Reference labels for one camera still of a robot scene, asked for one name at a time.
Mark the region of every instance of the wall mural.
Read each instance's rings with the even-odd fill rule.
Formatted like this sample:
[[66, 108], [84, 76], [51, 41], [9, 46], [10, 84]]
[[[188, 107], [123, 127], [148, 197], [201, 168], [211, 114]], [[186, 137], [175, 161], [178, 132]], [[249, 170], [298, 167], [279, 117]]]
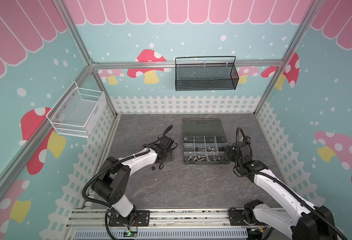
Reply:
[[[317, 21], [330, 15], [319, 14]], [[341, 22], [346, 18], [339, 16]], [[306, 33], [293, 58], [300, 57], [300, 69], [291, 60], [284, 71], [288, 81], [277, 82], [258, 118], [288, 185], [329, 208], [336, 226], [352, 239], [352, 48], [340, 47], [338, 38], [323, 38], [331, 19], [323, 32]], [[295, 69], [299, 74], [292, 88], [288, 75]]]
[[[153, 50], [147, 53], [163, 60]], [[259, 75], [265, 68], [238, 67], [239, 82], [236, 90], [230, 91], [176, 92], [171, 68], [103, 69], [98, 74], [119, 113], [251, 113], [271, 78]]]

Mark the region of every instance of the light blue wall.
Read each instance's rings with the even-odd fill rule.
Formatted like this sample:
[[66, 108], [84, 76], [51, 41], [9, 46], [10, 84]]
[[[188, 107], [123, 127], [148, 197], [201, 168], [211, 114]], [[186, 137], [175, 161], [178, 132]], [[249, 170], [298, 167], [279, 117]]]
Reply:
[[[296, 52], [301, 70], [297, 84], [291, 88], [285, 80], [283, 89], [274, 89], [267, 103], [284, 127], [284, 135], [289, 135], [297, 159], [304, 162], [303, 170], [311, 174], [311, 183], [318, 185], [316, 192], [325, 198], [336, 226], [352, 239], [352, 166], [345, 170], [337, 156], [323, 161], [317, 150], [324, 145], [314, 136], [319, 131], [352, 138], [352, 50], [343, 50], [321, 31], [310, 29]], [[282, 166], [285, 161], [278, 159]], [[289, 169], [283, 175], [295, 181]]]
[[[44, 44], [21, 65], [8, 66], [7, 74], [0, 79], [0, 174], [21, 148], [19, 125], [24, 114], [51, 108], [85, 66], [69, 32], [58, 33], [54, 41]], [[17, 93], [19, 88], [26, 91], [24, 97]]]
[[[77, 28], [94, 61], [119, 62], [135, 61], [144, 49], [158, 52], [167, 61], [187, 55], [230, 55], [246, 60], [281, 59], [286, 50], [285, 46], [289, 44], [297, 25], [290, 23], [253, 25], [249, 22], [244, 24], [186, 22], [181, 25], [169, 22], [160, 25], [86, 23]], [[221, 40], [223, 35], [226, 36], [224, 41]]]

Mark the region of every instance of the table surface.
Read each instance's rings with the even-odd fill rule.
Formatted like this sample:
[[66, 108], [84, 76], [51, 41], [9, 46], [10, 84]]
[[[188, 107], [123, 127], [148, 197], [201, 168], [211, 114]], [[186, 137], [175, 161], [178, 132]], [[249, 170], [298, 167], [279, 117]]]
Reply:
[[[260, 160], [282, 181], [283, 177], [253, 114], [138, 114], [121, 115], [109, 156], [126, 157], [142, 150], [144, 143], [157, 139], [169, 125], [167, 134], [179, 146], [173, 151], [174, 161], [145, 166], [129, 177], [126, 196], [139, 209], [243, 207], [259, 199], [269, 207], [279, 204], [246, 177], [233, 173], [229, 165], [183, 164], [183, 118], [220, 118], [228, 143], [234, 143], [236, 127], [251, 137], [253, 159]], [[92, 209], [105, 208], [93, 203]]]

